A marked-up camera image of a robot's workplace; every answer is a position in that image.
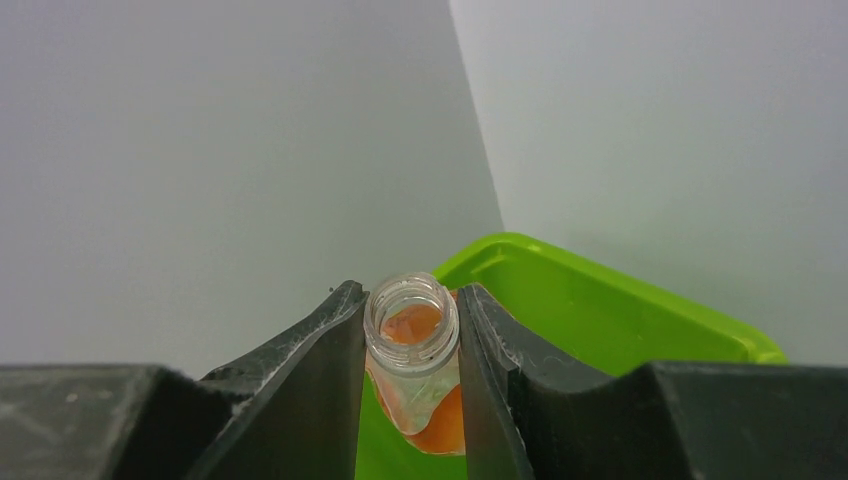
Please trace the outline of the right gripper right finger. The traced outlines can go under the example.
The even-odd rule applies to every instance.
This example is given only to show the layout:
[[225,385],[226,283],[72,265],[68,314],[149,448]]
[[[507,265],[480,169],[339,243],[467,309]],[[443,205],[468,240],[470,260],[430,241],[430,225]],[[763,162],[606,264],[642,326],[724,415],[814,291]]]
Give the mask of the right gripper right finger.
[[463,287],[471,479],[843,479],[847,372],[651,361],[611,376]]

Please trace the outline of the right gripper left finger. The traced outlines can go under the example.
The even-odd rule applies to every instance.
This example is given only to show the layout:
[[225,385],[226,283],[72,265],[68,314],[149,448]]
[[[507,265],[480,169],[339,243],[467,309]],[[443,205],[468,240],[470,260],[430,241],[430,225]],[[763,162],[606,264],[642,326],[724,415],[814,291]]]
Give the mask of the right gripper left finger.
[[5,479],[350,479],[366,291],[192,379],[155,364],[5,365]]

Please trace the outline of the orange tea bottle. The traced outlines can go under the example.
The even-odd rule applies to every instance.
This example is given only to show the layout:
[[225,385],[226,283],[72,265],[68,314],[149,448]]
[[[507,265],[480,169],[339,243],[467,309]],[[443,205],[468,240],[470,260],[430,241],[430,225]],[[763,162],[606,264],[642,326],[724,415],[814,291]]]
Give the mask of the orange tea bottle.
[[456,293],[426,272],[391,277],[369,294],[365,369],[399,434],[432,455],[465,453]]

